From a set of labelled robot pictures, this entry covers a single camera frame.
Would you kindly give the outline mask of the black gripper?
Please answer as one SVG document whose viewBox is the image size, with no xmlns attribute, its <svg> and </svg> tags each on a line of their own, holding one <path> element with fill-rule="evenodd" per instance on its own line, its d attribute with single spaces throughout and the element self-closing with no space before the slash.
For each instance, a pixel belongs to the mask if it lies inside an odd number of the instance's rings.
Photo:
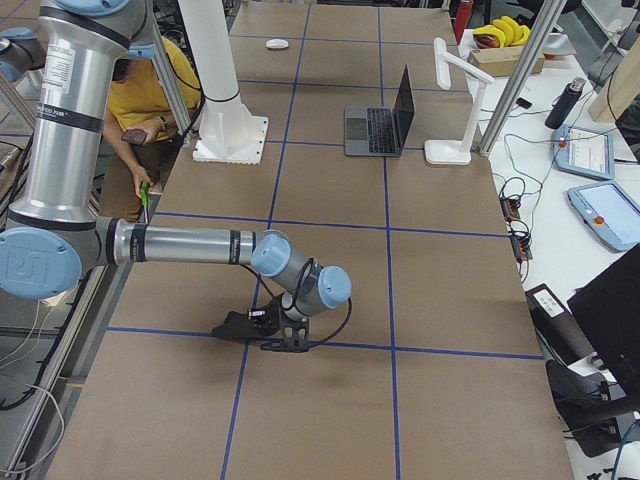
<svg viewBox="0 0 640 480">
<path fill-rule="evenodd" d="M 282 305 L 281 298 L 276 297 L 267 304 L 259 307 L 259 332 L 261 334 L 276 334 L 285 327 L 292 327 L 294 322 L 289 318 Z"/>
</svg>

